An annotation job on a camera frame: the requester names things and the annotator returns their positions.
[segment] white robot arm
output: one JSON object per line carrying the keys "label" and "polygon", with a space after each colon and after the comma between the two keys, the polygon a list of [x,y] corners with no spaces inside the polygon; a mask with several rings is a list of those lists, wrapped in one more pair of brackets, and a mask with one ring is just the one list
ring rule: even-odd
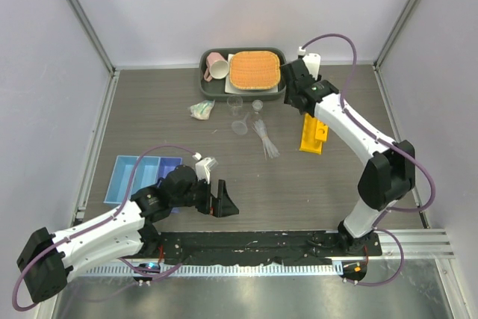
{"label": "white robot arm", "polygon": [[[73,279],[103,263],[129,255],[153,254],[161,242],[153,223],[168,217],[173,208],[194,206],[198,212],[215,217],[238,214],[225,181],[219,180],[217,196],[211,195],[211,171],[216,165],[214,158],[203,158],[196,163],[195,170],[177,166],[165,179],[133,194],[120,212],[115,208],[55,233],[38,229],[17,261],[23,271],[44,249],[55,246],[25,275],[33,302],[53,297]],[[83,235],[75,236],[85,229]]]}
{"label": "white robot arm", "polygon": [[[395,140],[374,128],[347,102],[341,103],[338,89],[319,75],[320,56],[306,54],[299,49],[299,59],[281,66],[287,90],[285,103],[301,113],[325,123],[358,156],[364,172],[358,184],[360,195],[352,212],[338,226],[344,247],[355,249],[373,231],[373,224],[387,207],[393,206],[415,186],[415,166],[394,153],[377,139],[388,143]],[[344,109],[352,114],[370,133],[357,126]],[[395,143],[398,148],[415,157],[415,149],[408,141]]]}

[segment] gray tray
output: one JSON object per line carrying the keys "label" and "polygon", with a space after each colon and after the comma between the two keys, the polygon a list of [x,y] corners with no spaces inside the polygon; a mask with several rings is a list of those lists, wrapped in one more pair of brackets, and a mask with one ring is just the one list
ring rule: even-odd
{"label": "gray tray", "polygon": [[[212,52],[219,52],[225,59],[227,59],[228,54],[237,54],[238,52],[254,52],[254,51],[267,51],[273,52],[279,57],[281,65],[285,64],[284,54],[276,48],[222,48],[222,49],[211,49],[202,54],[201,61],[199,62],[199,72],[201,73],[201,78],[199,78],[199,88],[204,94],[206,99],[216,100],[216,101],[227,101],[227,98],[231,96],[230,93],[224,92],[224,87],[226,86],[226,80],[212,80],[207,82],[204,80],[204,71],[206,71],[206,58]],[[275,100],[280,98],[285,92],[285,83],[281,79],[279,82],[279,88],[277,93],[264,93],[262,91],[250,91],[240,96],[244,101],[254,101],[260,99],[263,101]]]}

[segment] blue compartment organizer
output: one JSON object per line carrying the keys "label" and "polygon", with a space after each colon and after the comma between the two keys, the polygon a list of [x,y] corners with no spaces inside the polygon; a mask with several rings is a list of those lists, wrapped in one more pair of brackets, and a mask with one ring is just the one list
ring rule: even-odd
{"label": "blue compartment organizer", "polygon": [[[103,203],[116,207],[122,202],[128,187],[129,176],[138,157],[122,155],[117,157]],[[158,178],[166,177],[180,164],[182,164],[182,158],[179,157],[143,157],[134,174],[133,185],[128,197],[143,187],[153,185]]]}

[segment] white cable clip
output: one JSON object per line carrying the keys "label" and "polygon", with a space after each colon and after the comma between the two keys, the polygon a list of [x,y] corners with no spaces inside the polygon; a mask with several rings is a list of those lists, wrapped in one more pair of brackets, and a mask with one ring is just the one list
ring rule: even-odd
{"label": "white cable clip", "polygon": [[305,56],[305,54],[306,54],[305,49],[302,46],[299,46],[299,49],[297,50],[297,56],[301,57],[301,56]]}

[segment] yellow plastic block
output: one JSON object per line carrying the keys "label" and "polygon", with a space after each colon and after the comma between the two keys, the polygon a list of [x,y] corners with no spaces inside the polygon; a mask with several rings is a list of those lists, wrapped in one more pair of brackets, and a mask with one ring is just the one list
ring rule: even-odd
{"label": "yellow plastic block", "polygon": [[322,154],[323,143],[327,141],[329,127],[321,121],[305,114],[300,151]]}

